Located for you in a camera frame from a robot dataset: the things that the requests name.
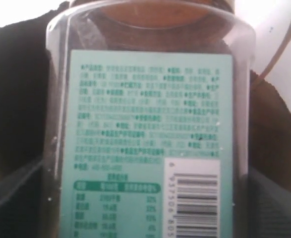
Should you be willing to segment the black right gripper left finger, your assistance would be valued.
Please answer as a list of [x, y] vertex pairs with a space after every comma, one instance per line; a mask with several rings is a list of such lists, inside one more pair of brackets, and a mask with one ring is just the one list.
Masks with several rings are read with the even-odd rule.
[[49, 56], [46, 28], [62, 2], [0, 27], [0, 238], [38, 235]]

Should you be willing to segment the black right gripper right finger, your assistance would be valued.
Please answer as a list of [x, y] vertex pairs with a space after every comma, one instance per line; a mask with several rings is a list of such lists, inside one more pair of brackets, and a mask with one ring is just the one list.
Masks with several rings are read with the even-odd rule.
[[291, 238], [291, 112], [250, 73], [248, 235]]

